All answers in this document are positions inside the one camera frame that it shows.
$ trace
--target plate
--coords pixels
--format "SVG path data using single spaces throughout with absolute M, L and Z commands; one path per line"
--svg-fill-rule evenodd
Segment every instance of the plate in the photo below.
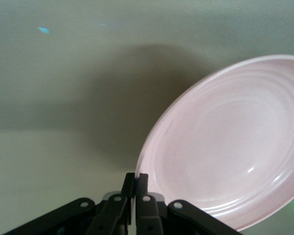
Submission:
M 136 168 L 166 204 L 187 200 L 240 231 L 294 198 L 294 56 L 199 81 L 160 117 Z

